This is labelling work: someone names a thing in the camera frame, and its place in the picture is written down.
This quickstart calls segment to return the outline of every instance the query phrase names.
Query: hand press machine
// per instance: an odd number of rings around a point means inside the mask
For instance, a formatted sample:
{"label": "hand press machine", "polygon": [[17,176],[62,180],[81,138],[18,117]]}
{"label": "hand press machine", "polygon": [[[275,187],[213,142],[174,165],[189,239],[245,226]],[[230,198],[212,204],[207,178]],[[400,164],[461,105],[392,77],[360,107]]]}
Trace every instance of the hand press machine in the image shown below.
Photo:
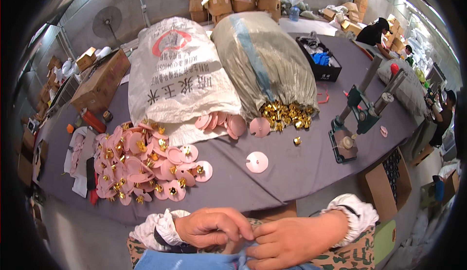
{"label": "hand press machine", "polygon": [[[391,79],[383,90],[376,103],[370,102],[365,95],[365,90],[376,74],[382,57],[376,55],[368,69],[365,78],[359,86],[353,85],[347,95],[347,106],[342,113],[331,121],[331,130],[329,138],[332,144],[332,150],[337,163],[352,161],[357,158],[358,148],[355,143],[356,135],[351,133],[344,125],[347,116],[352,112],[357,119],[357,134],[365,134],[381,118],[381,112],[387,104],[394,101],[394,93],[404,81],[405,76],[401,75],[404,70],[396,64],[391,65]],[[360,109],[359,104],[363,102],[365,108]]]}

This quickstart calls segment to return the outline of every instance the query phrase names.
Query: blue tape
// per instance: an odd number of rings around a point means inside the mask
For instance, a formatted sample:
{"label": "blue tape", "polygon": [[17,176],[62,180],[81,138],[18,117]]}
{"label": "blue tape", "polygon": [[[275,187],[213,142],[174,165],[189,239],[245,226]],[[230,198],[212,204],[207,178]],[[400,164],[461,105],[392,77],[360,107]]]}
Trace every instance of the blue tape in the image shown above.
{"label": "blue tape", "polygon": [[261,58],[251,42],[250,33],[248,33],[247,26],[235,15],[229,16],[232,27],[235,30],[238,41],[247,54],[251,67],[256,74],[256,81],[260,86],[261,91],[268,97],[269,101],[274,101],[274,96],[271,91],[271,84],[269,82],[268,72],[261,61]]}

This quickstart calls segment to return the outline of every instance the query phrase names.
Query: person's right hand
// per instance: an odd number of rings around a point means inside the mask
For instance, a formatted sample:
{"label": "person's right hand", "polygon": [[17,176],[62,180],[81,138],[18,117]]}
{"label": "person's right hand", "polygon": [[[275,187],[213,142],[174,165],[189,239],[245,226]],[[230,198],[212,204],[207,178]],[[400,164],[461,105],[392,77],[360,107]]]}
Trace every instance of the person's right hand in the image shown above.
{"label": "person's right hand", "polygon": [[239,232],[253,240],[252,227],[245,216],[233,208],[202,208],[192,214],[176,218],[175,229],[180,238],[196,248],[224,245],[239,240]]}

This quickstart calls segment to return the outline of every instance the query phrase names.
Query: black cap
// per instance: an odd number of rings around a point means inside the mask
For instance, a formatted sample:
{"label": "black cap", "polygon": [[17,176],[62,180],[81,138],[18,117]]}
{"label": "black cap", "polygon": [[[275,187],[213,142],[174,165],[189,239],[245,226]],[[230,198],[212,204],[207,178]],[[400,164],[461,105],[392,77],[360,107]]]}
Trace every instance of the black cap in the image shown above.
{"label": "black cap", "polygon": [[446,91],[447,93],[447,98],[449,98],[449,100],[452,102],[452,105],[455,105],[456,104],[456,94],[454,91],[452,90],[448,90]]}

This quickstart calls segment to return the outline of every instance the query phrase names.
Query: black t-shirt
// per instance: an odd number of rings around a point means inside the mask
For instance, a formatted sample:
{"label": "black t-shirt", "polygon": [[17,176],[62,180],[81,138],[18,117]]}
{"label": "black t-shirt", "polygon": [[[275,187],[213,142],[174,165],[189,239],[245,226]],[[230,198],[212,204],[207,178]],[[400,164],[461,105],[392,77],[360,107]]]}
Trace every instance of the black t-shirt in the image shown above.
{"label": "black t-shirt", "polygon": [[381,31],[373,26],[365,27],[357,36],[357,42],[362,42],[370,46],[381,44]]}

